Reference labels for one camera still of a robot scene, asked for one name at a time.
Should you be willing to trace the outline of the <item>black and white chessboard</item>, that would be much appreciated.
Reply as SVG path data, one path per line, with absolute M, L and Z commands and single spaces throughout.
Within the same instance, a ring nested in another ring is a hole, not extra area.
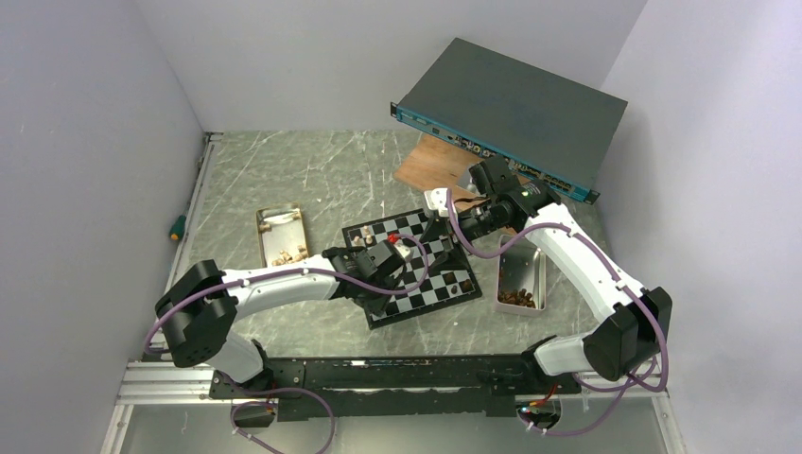
M 408 211 L 386 218 L 369 220 L 362 224 L 346 226 L 341 229 L 343 239 L 352 243 L 355 236 L 362 239 L 361 227 L 368 226 L 374 241 L 378 242 L 390 234 L 406 234 L 418 238 L 424 232 L 426 215 L 422 209 Z M 426 280 L 421 287 L 409 293 L 393 296 L 387 306 L 386 314 L 381 317 L 368 316 L 366 320 L 370 329 L 399 323 L 418 317 L 435 310 L 453 306 L 466 301 L 474 300 L 482 295 L 479 282 L 473 272 L 462 246 L 454 243 L 451 238 L 441 237 L 434 241 L 423 243 L 427 253 L 429 270 Z M 453 272 L 456 282 L 447 285 L 443 275 Z M 470 280 L 473 291 L 463 293 L 461 282 Z M 449 293 L 449 288 L 456 286 L 456 295 Z

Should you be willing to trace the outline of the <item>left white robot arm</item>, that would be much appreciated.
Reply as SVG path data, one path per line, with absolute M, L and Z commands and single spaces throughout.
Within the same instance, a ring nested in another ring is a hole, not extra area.
M 233 332 L 256 313 L 307 301 L 352 300 L 372 312 L 400 294 L 412 250 L 403 241 L 333 247 L 296 263 L 256 270 L 222 270 L 213 260 L 192 266 L 155 305 L 154 332 L 177 368 L 210 365 L 247 396 L 264 394 L 272 372 L 263 347 Z

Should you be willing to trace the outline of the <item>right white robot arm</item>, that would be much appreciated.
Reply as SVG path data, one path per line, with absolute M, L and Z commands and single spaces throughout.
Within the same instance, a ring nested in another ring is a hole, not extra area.
M 451 189 L 425 192 L 426 212 L 446 220 L 460 244 L 478 258 L 502 255 L 526 240 L 545 253 L 579 290 L 597 325 L 578 335 L 536 343 L 525 357 L 521 379 L 542 393 L 558 375 L 594 372 L 608 381 L 626 376 L 639 385 L 636 369 L 648 359 L 661 367 L 653 386 L 668 383 L 667 346 L 672 300 L 661 287 L 646 288 L 586 234 L 559 195 L 546 183 L 522 183 L 500 156 L 470 167 L 480 202 L 458 211 Z

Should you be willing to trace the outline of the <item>white tray with dark pieces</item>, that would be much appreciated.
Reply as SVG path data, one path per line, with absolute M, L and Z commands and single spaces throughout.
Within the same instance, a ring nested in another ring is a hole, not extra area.
M 526 239 L 512 242 L 502 236 L 499 246 L 510 247 L 496 259 L 495 312 L 536 317 L 546 308 L 546 256 Z

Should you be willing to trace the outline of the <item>gold tin tray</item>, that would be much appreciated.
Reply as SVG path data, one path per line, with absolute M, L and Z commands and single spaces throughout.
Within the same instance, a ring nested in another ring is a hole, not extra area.
M 266 268 L 292 264 L 309 257 L 304 218 L 297 202 L 279 203 L 255 212 L 262 265 Z

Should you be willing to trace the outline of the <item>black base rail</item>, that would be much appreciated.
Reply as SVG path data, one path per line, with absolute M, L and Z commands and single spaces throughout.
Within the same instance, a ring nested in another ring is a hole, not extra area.
M 266 377 L 238 387 L 220 372 L 215 400 L 277 395 L 277 418 L 299 422 L 324 417 L 482 413 L 511 417 L 529 397 L 578 394 L 570 374 L 549 376 L 519 354 L 273 358 Z

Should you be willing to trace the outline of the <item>orange green screwdriver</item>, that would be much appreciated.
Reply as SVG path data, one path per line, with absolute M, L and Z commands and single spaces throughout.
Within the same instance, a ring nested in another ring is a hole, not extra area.
M 179 241 L 184 238 L 185 229 L 186 229 L 186 215 L 179 215 L 171 225 L 168 235 L 169 238 L 173 241 Z

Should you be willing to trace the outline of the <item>dark grey network switch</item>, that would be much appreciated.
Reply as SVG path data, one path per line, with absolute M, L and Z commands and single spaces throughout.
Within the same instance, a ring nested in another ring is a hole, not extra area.
M 455 38 L 403 98 L 398 122 L 593 204 L 626 100 Z

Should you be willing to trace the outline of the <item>wooden board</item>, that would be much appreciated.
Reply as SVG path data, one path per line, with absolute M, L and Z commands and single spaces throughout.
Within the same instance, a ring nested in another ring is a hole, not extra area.
M 461 211 L 483 201 L 483 197 L 467 189 L 468 169 L 480 161 L 472 152 L 424 135 L 395 170 L 393 178 L 410 189 L 413 208 L 425 206 L 425 191 L 448 187 Z

